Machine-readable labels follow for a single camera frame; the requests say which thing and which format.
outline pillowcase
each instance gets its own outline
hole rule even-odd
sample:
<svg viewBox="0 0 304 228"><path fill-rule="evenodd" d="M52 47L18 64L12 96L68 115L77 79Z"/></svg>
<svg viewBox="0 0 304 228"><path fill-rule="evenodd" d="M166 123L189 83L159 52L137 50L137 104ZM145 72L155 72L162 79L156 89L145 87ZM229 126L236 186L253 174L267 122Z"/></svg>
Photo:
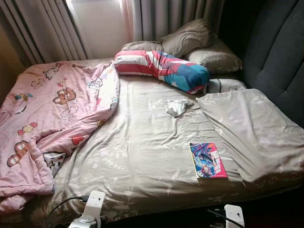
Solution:
<svg viewBox="0 0 304 228"><path fill-rule="evenodd" d="M197 101L229 148L246 187L263 186L266 192L267 185L279 189L303 182L304 129L262 92L206 94Z"/></svg>
<svg viewBox="0 0 304 228"><path fill-rule="evenodd" d="M214 37L211 46L191 51L186 59L206 67L211 74L229 73L242 69L242 60L217 37Z"/></svg>
<svg viewBox="0 0 304 228"><path fill-rule="evenodd" d="M204 19L189 22L172 34L161 38L163 51L177 58L195 48L207 47L212 43L211 31Z"/></svg>
<svg viewBox="0 0 304 228"><path fill-rule="evenodd" d="M208 85L209 93L224 93L234 90L246 89L243 82L235 79L215 78L210 79Z"/></svg>
<svg viewBox="0 0 304 228"><path fill-rule="evenodd" d="M209 82L205 67L157 51L120 51L114 64L120 75L153 76L189 94L204 90Z"/></svg>
<svg viewBox="0 0 304 228"><path fill-rule="evenodd" d="M131 50L144 50L144 51L160 51L163 52L163 48L160 42L156 41L136 41L132 43L125 44L122 51Z"/></svg>

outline headboard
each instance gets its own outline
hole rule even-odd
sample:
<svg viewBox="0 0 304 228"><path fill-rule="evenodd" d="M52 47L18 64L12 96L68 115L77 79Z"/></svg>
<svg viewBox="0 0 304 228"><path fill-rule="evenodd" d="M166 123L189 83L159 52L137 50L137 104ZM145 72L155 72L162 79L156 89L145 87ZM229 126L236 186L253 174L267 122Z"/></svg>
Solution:
<svg viewBox="0 0 304 228"><path fill-rule="evenodd" d="M247 86L304 127L304 0L268 0L243 59Z"/></svg>

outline gray floral bed sheet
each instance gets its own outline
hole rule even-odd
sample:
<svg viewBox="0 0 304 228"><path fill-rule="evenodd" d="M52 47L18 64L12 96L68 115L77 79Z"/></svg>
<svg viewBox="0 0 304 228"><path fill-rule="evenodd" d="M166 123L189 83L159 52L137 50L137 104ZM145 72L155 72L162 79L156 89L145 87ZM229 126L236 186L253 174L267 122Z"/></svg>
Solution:
<svg viewBox="0 0 304 228"><path fill-rule="evenodd" d="M170 100L188 98L187 111L166 113ZM120 77L120 97L111 119L100 121L89 140L66 159L55 179L55 193L34 198L22 213L1 221L7 227L44 227L47 214L62 200L92 190L106 198L108 221L148 213L250 200L299 185L246 188L231 146L221 139L195 96L149 77ZM215 143L227 179L197 180L189 143ZM71 200L54 212L52 223L71 222L84 210Z"/></svg>

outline wall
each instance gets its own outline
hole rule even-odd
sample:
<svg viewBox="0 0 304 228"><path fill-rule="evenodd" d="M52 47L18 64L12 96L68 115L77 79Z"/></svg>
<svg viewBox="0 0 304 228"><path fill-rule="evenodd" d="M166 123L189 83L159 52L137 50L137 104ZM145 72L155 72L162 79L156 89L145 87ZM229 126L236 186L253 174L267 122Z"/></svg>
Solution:
<svg viewBox="0 0 304 228"><path fill-rule="evenodd" d="M0 104L16 82L16 77L24 71L15 49L0 24Z"/></svg>
<svg viewBox="0 0 304 228"><path fill-rule="evenodd" d="M266 0L226 0L219 36L242 58L257 16Z"/></svg>
<svg viewBox="0 0 304 228"><path fill-rule="evenodd" d="M127 43L119 0L69 0L68 6L93 58L114 57Z"/></svg>

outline comic book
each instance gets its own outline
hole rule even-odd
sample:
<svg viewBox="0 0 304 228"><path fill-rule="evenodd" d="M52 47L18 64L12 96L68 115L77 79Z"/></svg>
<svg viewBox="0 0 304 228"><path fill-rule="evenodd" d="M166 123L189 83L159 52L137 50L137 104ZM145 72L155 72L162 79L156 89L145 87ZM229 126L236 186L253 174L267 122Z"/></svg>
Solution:
<svg viewBox="0 0 304 228"><path fill-rule="evenodd" d="M190 143L192 160L198 178L226 178L222 160L214 143Z"/></svg>

